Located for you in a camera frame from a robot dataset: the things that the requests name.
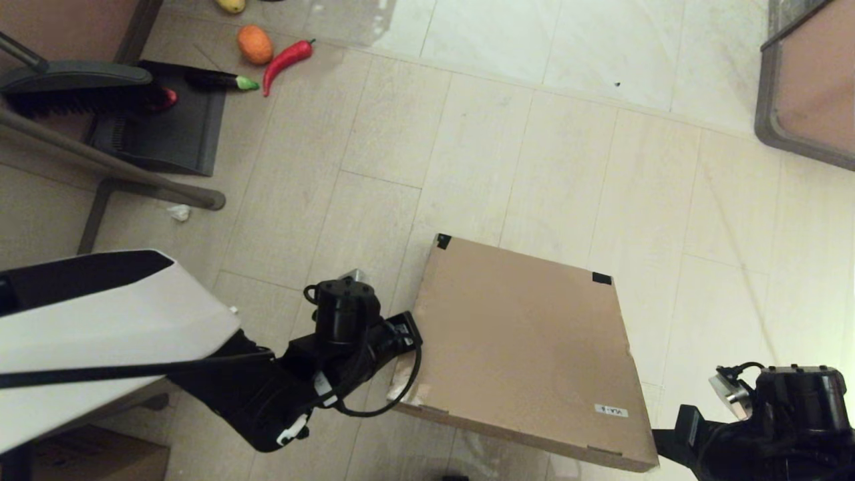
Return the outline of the brown cardboard shoe box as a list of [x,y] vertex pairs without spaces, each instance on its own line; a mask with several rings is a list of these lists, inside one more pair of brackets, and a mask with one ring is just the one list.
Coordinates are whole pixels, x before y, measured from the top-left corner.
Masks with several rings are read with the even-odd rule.
[[659,466],[613,277],[438,234],[401,413],[626,472]]

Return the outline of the black dustpan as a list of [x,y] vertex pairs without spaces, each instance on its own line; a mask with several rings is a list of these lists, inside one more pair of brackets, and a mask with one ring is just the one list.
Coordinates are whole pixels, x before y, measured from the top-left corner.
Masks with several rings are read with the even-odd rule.
[[184,73],[196,67],[146,60],[138,67],[177,92],[179,101],[165,112],[100,115],[92,125],[89,146],[144,170],[211,177],[227,90],[189,85]]

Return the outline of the red chili pepper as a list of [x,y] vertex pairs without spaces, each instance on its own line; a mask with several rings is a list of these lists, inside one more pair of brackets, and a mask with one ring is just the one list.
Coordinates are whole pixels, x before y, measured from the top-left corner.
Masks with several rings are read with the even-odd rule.
[[315,39],[297,41],[272,58],[266,67],[265,76],[263,76],[263,97],[267,98],[270,95],[274,81],[280,73],[284,72],[288,67],[312,57],[314,42]]

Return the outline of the dark purple eggplant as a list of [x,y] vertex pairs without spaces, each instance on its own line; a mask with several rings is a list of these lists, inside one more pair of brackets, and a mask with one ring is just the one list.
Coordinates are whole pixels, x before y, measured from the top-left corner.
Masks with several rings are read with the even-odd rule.
[[204,90],[257,91],[261,86],[253,79],[234,73],[192,68],[184,73],[184,80],[195,88]]

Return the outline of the orange fruit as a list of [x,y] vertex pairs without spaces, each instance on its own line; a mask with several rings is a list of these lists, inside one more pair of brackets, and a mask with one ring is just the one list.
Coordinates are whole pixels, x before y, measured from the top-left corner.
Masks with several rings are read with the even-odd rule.
[[274,57],[274,43],[259,25],[244,25],[238,30],[239,51],[253,65],[266,65]]

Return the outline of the brown table grey edge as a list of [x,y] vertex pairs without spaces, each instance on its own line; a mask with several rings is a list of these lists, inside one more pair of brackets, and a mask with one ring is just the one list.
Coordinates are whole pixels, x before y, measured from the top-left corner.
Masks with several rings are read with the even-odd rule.
[[855,0],[769,0],[754,132],[855,172]]

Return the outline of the grey black hand broom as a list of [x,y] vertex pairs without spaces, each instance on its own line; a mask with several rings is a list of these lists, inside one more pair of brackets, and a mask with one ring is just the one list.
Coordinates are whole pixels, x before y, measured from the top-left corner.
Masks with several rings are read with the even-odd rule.
[[150,112],[161,86],[148,70],[103,61],[47,61],[0,31],[0,49],[24,67],[0,75],[0,95],[24,118]]

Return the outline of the grey metal table frame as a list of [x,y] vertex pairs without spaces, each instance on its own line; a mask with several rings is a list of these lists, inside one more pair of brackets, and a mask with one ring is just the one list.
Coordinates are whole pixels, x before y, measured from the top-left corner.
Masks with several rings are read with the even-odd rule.
[[43,127],[39,123],[22,118],[10,110],[0,108],[0,125],[46,145],[65,150],[85,161],[93,162],[109,172],[109,176],[98,184],[94,203],[77,246],[77,255],[88,255],[94,249],[99,227],[113,192],[127,192],[213,211],[222,209],[226,204],[226,196],[220,191],[172,182],[159,174],[128,164],[115,156],[107,155],[101,150]]

